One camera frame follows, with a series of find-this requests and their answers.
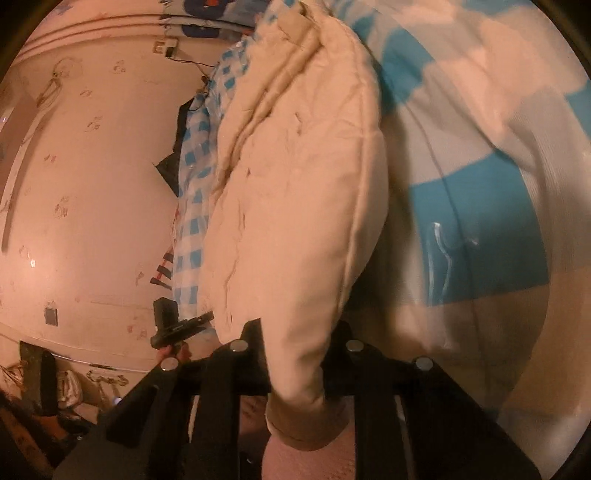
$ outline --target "screw head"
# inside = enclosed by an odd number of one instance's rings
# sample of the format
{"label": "screw head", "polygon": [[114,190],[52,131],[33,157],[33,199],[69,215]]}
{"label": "screw head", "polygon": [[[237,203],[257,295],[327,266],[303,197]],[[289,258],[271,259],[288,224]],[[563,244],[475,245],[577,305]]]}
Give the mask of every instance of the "screw head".
{"label": "screw head", "polygon": [[360,340],[349,340],[345,344],[345,346],[347,347],[347,350],[349,352],[351,352],[351,353],[359,353],[361,350],[363,350],[363,347],[365,345]]}
{"label": "screw head", "polygon": [[160,362],[160,368],[165,372],[171,372],[178,367],[178,359],[169,356]]}
{"label": "screw head", "polygon": [[248,342],[246,340],[238,339],[230,343],[230,350],[232,352],[246,352],[248,350]]}
{"label": "screw head", "polygon": [[414,361],[414,364],[420,371],[428,372],[433,368],[433,360],[427,356],[420,356]]}

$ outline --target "silver screw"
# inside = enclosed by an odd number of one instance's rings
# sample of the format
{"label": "silver screw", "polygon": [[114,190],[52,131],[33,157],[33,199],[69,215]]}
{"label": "silver screw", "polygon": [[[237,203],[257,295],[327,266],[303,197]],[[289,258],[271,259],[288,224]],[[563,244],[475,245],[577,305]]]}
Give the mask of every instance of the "silver screw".
{"label": "silver screw", "polygon": [[248,350],[248,342],[246,340],[238,339],[230,343],[230,350],[232,352],[246,352]]}
{"label": "silver screw", "polygon": [[178,360],[173,357],[169,356],[160,362],[160,368],[165,372],[171,372],[172,370],[178,367]]}
{"label": "silver screw", "polygon": [[428,372],[433,368],[433,360],[427,356],[420,356],[414,361],[417,368],[423,372]]}
{"label": "silver screw", "polygon": [[351,352],[351,353],[359,353],[361,350],[363,350],[363,347],[365,345],[360,340],[349,340],[345,344],[345,346],[347,347],[347,350],[349,352]]}

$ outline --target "cream-colored garment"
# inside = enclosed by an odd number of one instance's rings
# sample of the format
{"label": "cream-colored garment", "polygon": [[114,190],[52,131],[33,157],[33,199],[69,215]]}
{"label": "cream-colored garment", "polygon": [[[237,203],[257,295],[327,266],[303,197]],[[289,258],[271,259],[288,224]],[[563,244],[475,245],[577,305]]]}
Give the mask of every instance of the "cream-colored garment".
{"label": "cream-colored garment", "polygon": [[346,425],[320,364],[388,209],[379,90],[356,35],[314,3],[258,35],[220,125],[198,303],[222,343],[261,318],[269,427],[310,450]]}

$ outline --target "blue and white checkered fabric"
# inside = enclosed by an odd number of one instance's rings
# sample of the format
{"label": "blue and white checkered fabric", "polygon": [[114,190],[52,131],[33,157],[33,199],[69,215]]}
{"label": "blue and white checkered fabric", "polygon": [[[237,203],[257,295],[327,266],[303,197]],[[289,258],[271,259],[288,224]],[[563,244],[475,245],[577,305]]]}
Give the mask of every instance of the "blue and white checkered fabric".
{"label": "blue and white checkered fabric", "polygon": [[[274,0],[262,22],[294,3]],[[470,392],[497,405],[549,321],[553,276],[591,265],[591,82],[529,0],[329,0],[329,8],[375,59],[392,178],[408,187],[413,231],[391,219],[391,251],[376,255],[387,256],[378,269],[403,270],[382,292],[393,321],[428,332],[420,341],[441,359],[484,365],[483,386]],[[202,201],[250,41],[256,33],[223,55],[187,120],[173,276],[184,317],[199,312]]]}

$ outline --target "gingham cloth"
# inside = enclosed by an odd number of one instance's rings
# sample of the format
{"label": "gingham cloth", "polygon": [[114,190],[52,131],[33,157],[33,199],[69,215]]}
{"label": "gingham cloth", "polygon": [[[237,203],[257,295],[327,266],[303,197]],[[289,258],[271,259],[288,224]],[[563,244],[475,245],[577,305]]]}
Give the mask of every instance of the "gingham cloth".
{"label": "gingham cloth", "polygon": [[[293,4],[274,0],[262,21]],[[394,195],[369,270],[399,345],[420,344],[490,408],[520,377],[538,391],[541,374],[528,360],[549,355],[543,330],[589,288],[589,280],[573,283],[591,265],[589,78],[529,0],[330,0],[329,7],[372,53],[381,84]],[[204,107],[188,120],[173,275],[185,317],[201,313],[209,214],[202,199],[217,127],[253,38],[224,54]],[[405,198],[410,218],[397,203]],[[569,321],[590,318],[589,309]],[[373,338],[388,351],[384,339]]]}

